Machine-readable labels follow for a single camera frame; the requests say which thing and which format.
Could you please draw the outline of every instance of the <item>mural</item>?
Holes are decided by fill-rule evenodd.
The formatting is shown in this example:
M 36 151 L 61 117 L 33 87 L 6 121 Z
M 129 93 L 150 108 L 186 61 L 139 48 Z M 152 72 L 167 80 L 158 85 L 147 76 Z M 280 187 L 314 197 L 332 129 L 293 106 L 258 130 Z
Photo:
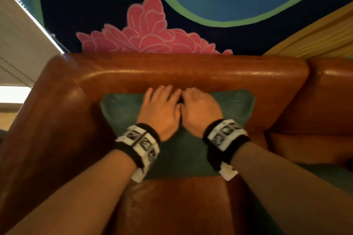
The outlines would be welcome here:
M 70 52 L 353 54 L 353 0 L 21 1 Z

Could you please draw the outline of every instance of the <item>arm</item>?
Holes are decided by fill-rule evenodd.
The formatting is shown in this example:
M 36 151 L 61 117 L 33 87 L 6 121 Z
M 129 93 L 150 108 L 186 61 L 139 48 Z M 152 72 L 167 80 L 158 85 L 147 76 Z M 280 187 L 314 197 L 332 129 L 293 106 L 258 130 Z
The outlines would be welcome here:
M 210 132 L 208 127 L 213 128 L 212 123 L 223 119 L 219 105 L 209 94 L 187 89 L 183 98 L 183 126 L 192 135 L 203 138 Z M 351 234 L 353 199 L 349 195 L 251 142 L 239 146 L 225 162 L 239 172 L 286 234 Z M 215 153 L 220 151 L 212 147 Z
M 179 127 L 180 106 L 177 102 L 181 90 L 176 90 L 168 99 L 171 90 L 171 86 L 161 86 L 152 95 L 152 89 L 149 89 L 137 119 L 138 124 L 147 125 L 156 141 L 168 140 Z M 144 137 L 137 137 L 135 141 L 141 144 Z M 7 235 L 101 234 L 136 172 L 137 164 L 143 163 L 131 150 L 134 147 L 122 144 L 118 142 L 117 149 L 53 193 Z M 146 148 L 145 154 L 152 147 L 155 144 Z

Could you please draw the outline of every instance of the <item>brown leather couch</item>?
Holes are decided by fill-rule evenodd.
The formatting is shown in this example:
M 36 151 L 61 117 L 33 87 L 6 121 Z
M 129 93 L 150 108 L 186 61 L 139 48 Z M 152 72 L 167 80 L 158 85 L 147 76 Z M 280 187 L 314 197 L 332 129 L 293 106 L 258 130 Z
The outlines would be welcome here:
M 248 89 L 257 99 L 246 126 L 253 142 L 267 148 L 264 132 L 270 129 L 270 149 L 291 161 L 344 165 L 353 153 L 347 136 L 353 133 L 353 95 L 345 91 L 353 86 L 350 62 L 313 59 L 308 66 L 269 56 L 56 56 L 0 147 L 0 234 L 113 147 L 114 134 L 99 107 L 112 92 L 144 93 L 161 84 L 207 92 Z M 249 234 L 254 223 L 248 198 L 240 176 L 230 182 L 215 176 L 131 183 L 106 233 Z

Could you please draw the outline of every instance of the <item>wristband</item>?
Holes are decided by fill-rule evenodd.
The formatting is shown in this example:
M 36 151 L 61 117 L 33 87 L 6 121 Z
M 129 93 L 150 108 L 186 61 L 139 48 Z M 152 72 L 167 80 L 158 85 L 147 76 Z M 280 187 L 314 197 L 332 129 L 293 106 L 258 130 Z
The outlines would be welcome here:
M 235 152 L 250 141 L 247 132 L 232 119 L 220 119 L 206 128 L 203 141 L 208 147 L 207 160 L 213 170 L 227 181 L 236 176 L 238 172 L 230 162 Z
M 115 148 L 129 155 L 137 166 L 132 180 L 140 183 L 156 160 L 161 142 L 158 133 L 147 124 L 137 124 L 115 140 Z

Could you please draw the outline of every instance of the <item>person's left hand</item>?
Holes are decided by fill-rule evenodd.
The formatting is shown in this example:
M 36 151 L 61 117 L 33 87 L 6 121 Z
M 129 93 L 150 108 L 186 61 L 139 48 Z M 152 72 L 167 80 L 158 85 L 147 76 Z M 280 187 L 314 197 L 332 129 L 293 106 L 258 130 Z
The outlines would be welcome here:
M 181 89 L 177 89 L 168 100 L 172 88 L 172 86 L 160 86 L 153 95 L 153 89 L 149 88 L 137 117 L 137 123 L 151 126 L 162 142 L 170 139 L 179 128 L 180 104 L 177 105 L 177 102 Z

